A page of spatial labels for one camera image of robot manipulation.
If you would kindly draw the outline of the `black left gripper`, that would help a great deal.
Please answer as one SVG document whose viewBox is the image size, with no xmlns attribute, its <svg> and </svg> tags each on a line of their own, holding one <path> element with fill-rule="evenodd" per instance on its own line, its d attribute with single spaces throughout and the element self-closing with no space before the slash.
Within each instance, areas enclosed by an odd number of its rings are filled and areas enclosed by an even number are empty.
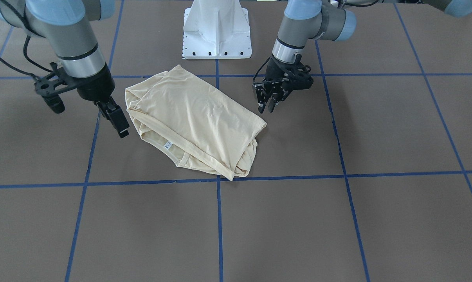
<svg viewBox="0 0 472 282">
<path fill-rule="evenodd" d="M 273 113 L 279 102 L 285 101 L 292 91 L 311 88 L 311 68 L 302 64 L 301 59 L 301 54 L 295 54 L 292 63 L 285 63 L 270 55 L 256 71 L 252 85 L 260 114 L 266 105 L 268 112 Z"/>
</svg>

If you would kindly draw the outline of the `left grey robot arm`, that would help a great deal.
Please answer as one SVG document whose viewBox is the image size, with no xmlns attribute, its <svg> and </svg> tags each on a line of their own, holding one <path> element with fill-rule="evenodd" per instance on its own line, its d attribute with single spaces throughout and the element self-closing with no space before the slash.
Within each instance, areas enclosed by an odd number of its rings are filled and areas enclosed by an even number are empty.
<svg viewBox="0 0 472 282">
<path fill-rule="evenodd" d="M 312 86 L 310 67 L 301 61 L 307 41 L 345 41 L 356 25 L 352 11 L 334 7 L 327 0 L 290 0 L 272 53 L 263 63 L 265 76 L 261 81 L 252 79 L 259 113 L 273 112 L 293 91 Z"/>
</svg>

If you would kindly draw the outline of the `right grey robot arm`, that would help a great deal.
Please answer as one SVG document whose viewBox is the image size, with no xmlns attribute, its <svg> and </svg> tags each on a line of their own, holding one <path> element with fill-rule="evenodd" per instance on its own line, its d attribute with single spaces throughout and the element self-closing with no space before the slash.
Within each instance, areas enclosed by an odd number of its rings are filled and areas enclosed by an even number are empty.
<svg viewBox="0 0 472 282">
<path fill-rule="evenodd" d="M 124 138 L 130 125 L 112 97 L 115 82 L 90 25 L 110 18 L 114 11 L 112 0 L 0 0 L 0 19 L 27 35 L 25 58 L 31 36 L 47 39 L 58 58 L 44 77 L 25 72 L 48 107 L 60 114 L 65 106 L 59 95 L 75 89 Z"/>
</svg>

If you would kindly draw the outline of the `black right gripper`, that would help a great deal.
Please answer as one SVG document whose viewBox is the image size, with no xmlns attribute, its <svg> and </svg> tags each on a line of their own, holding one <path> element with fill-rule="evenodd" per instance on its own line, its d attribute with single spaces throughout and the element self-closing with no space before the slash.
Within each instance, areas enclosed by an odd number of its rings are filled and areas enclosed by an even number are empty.
<svg viewBox="0 0 472 282">
<path fill-rule="evenodd" d="M 121 139 L 129 135 L 128 120 L 111 97 L 115 82 L 107 64 L 98 73 L 87 78 L 70 76 L 63 67 L 57 68 L 56 63 L 51 63 L 50 66 L 53 71 L 43 78 L 37 78 L 34 90 L 53 112 L 60 114 L 65 110 L 59 95 L 76 89 L 81 98 L 98 107 L 100 114 L 111 122 Z"/>
</svg>

